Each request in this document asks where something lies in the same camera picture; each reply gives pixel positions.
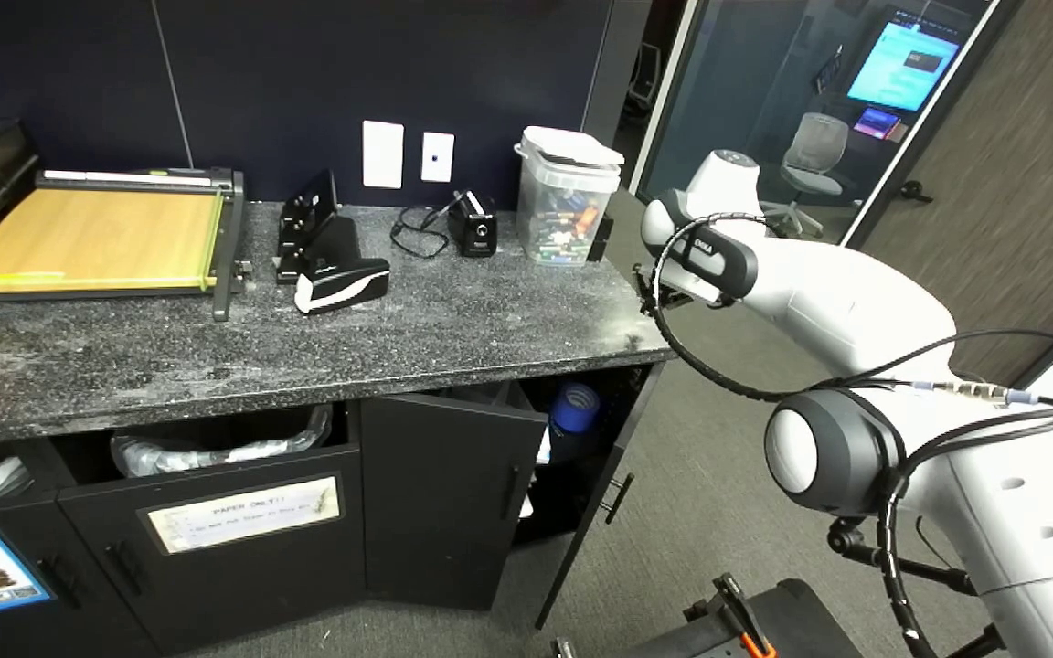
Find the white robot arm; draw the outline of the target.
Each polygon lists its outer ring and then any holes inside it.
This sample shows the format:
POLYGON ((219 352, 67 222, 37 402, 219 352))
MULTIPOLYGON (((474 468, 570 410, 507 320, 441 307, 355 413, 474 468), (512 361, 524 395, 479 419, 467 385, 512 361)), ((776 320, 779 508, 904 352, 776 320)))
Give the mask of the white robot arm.
POLYGON ((791 501, 876 523, 864 560, 913 658, 931 642, 907 591, 904 513, 948 533, 952 582, 981 596, 999 649, 1053 658, 1053 398, 958 377, 965 334, 931 293, 866 251, 776 234, 757 183, 757 161, 713 151, 648 200, 648 307, 673 293, 742 302, 831 370, 767 398, 765 461, 791 501))

